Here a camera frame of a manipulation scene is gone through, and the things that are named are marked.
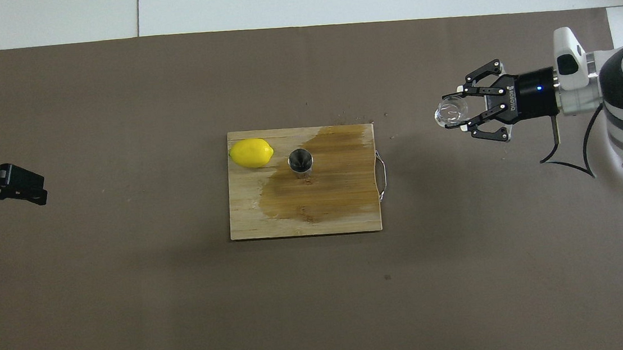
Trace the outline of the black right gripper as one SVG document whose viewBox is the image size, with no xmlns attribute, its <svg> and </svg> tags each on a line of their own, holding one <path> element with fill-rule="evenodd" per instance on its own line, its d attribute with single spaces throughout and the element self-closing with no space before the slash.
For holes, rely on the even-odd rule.
<svg viewBox="0 0 623 350">
<path fill-rule="evenodd" d="M 556 104 L 553 67 L 545 67 L 520 75 L 502 74 L 503 64 L 501 61 L 499 59 L 490 60 L 487 64 L 468 73 L 462 88 L 457 89 L 455 93 L 446 94 L 442 97 L 443 100 L 456 96 L 482 98 L 485 96 L 502 96 L 506 93 L 507 108 L 505 104 L 501 104 L 460 124 L 460 130 L 467 131 L 473 138 L 502 143 L 509 142 L 510 134 L 506 126 L 490 132 L 480 129 L 480 126 L 490 121 L 496 121 L 498 115 L 503 112 L 503 121 L 506 124 L 559 114 L 559 108 Z M 478 84 L 481 79 L 489 75 L 500 77 L 502 87 L 484 87 Z"/>
</svg>

